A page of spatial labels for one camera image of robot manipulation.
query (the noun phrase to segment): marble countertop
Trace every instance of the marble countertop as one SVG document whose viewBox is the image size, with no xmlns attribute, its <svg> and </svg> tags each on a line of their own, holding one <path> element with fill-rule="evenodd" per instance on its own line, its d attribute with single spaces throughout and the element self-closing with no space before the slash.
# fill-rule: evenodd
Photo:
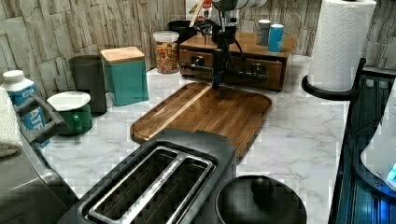
<svg viewBox="0 0 396 224">
<path fill-rule="evenodd" d="M 307 94 L 301 80 L 309 57 L 293 56 L 282 92 L 229 86 L 271 98 L 273 105 L 237 175 L 267 175 L 292 188 L 303 200 L 309 224 L 327 223 L 339 155 L 347 121 L 348 102 L 332 102 Z M 130 127 L 152 107 L 185 84 L 197 81 L 180 73 L 148 72 L 149 101 L 112 106 L 93 120 L 87 133 L 54 136 L 43 149 L 49 164 L 80 198 L 105 174 L 140 145 L 130 138 Z"/>
</svg>

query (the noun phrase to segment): wooden drawer box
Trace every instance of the wooden drawer box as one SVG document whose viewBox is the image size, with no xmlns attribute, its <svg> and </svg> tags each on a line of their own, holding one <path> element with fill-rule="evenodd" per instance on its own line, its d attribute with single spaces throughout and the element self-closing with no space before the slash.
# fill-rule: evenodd
<svg viewBox="0 0 396 224">
<path fill-rule="evenodd" d="M 256 45 L 257 35 L 253 33 L 237 33 L 236 39 L 239 41 L 242 51 L 244 51 L 247 61 L 247 71 L 250 72 L 254 63 L 261 64 L 266 68 L 268 80 L 258 81 L 245 77 L 225 76 L 224 81 L 227 83 L 240 83 L 248 86 L 255 86 L 273 91 L 282 91 L 287 73 L 289 72 L 289 61 L 291 52 L 294 49 L 296 38 L 285 36 L 283 47 L 280 53 L 268 52 L 267 47 Z M 206 43 L 201 35 L 183 42 L 180 45 L 180 63 L 193 63 L 196 57 L 204 59 L 203 66 L 213 66 L 213 50 L 217 45 L 213 42 Z M 239 49 L 235 44 L 230 46 L 230 52 L 233 55 L 233 62 L 239 71 L 243 71 L 242 60 L 240 58 Z M 181 69 L 182 76 L 194 76 L 202 78 L 212 78 L 212 74 L 198 71 L 191 71 L 188 69 Z"/>
</svg>

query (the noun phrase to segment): drawer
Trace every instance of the drawer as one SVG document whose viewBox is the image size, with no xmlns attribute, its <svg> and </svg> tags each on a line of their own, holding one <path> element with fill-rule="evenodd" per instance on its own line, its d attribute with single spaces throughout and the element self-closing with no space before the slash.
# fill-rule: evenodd
<svg viewBox="0 0 396 224">
<path fill-rule="evenodd" d="M 181 49 L 179 52 L 179 60 L 180 64 L 182 63 L 193 63 L 192 59 L 194 57 L 202 57 L 204 59 L 204 64 L 203 66 L 208 66 L 212 67 L 213 66 L 213 54 L 212 53 L 205 53 L 205 52 L 197 52 L 197 51 L 192 51 L 188 49 Z M 242 60 L 240 57 L 233 57 L 233 62 L 236 66 L 236 68 L 239 71 L 243 71 L 243 65 L 242 65 Z M 262 66 L 265 66 L 266 69 L 266 74 L 268 75 L 268 80 L 266 81 L 259 81 L 259 80 L 254 80 L 246 77 L 234 77 L 234 76 L 225 76 L 224 82 L 227 83 L 239 83 L 239 84 L 244 84 L 248 86 L 254 86 L 254 87 L 260 87 L 260 88 L 265 88 L 269 90 L 275 90 L 275 91 L 281 91 L 282 90 L 282 85 L 281 85 L 281 76 L 282 76 L 282 68 L 283 68 L 283 63 L 278 62 L 278 61 L 267 61 L 267 60 L 261 60 L 261 59 L 251 59 L 247 58 L 246 60 L 246 67 L 247 67 L 247 72 L 251 72 L 252 70 L 252 65 L 253 64 L 261 64 Z M 229 70 L 233 70 L 230 63 L 228 63 L 227 68 Z M 181 69 L 180 70 L 181 75 L 183 76 L 195 76 L 195 77 L 201 77 L 201 78 L 208 78 L 211 79 L 213 75 L 211 73 L 206 73 L 206 72 L 200 72 L 200 71 L 191 71 L 187 69 Z"/>
<path fill-rule="evenodd" d="M 243 71 L 243 64 L 240 57 L 233 57 L 233 62 L 239 71 Z M 261 87 L 270 90 L 281 90 L 281 75 L 282 75 L 282 62 L 272 62 L 266 60 L 257 59 L 247 59 L 246 68 L 247 72 L 251 72 L 253 64 L 260 64 L 265 66 L 266 74 L 268 75 L 268 80 L 259 81 L 246 77 L 234 77 L 225 76 L 224 81 L 228 83 L 240 83 L 248 86 Z M 228 63 L 227 68 L 233 70 L 230 63 Z"/>
<path fill-rule="evenodd" d="M 213 66 L 213 54 L 211 53 L 203 53 L 203 52 L 196 52 L 187 49 L 181 49 L 179 52 L 179 60 L 180 64 L 182 63 L 193 63 L 192 59 L 194 57 L 202 57 L 204 59 L 203 66 L 212 67 Z M 209 78 L 211 79 L 213 75 L 211 73 L 206 72 L 199 72 L 199 71 L 191 71 L 187 69 L 180 69 L 180 74 L 183 76 L 195 76 L 195 77 L 202 77 L 202 78 Z"/>
</svg>

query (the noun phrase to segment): paper towel roll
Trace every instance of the paper towel roll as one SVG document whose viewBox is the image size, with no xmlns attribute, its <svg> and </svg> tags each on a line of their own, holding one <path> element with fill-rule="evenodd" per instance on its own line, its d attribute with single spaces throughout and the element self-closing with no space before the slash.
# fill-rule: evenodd
<svg viewBox="0 0 396 224">
<path fill-rule="evenodd" d="M 361 58 L 375 2 L 323 0 L 308 82 L 325 91 L 349 91 Z"/>
</svg>

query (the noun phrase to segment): black canister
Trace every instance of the black canister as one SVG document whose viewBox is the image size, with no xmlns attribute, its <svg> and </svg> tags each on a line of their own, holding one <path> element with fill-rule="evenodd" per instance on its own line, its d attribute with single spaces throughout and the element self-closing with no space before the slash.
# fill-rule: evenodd
<svg viewBox="0 0 396 224">
<path fill-rule="evenodd" d="M 271 22 L 268 20 L 259 21 L 259 32 L 257 33 L 258 46 L 268 46 L 268 36 L 270 34 Z"/>
<path fill-rule="evenodd" d="M 70 59 L 69 65 L 76 91 L 84 91 L 91 96 L 92 115 L 105 114 L 107 112 L 106 90 L 101 57 L 81 55 Z"/>
</svg>

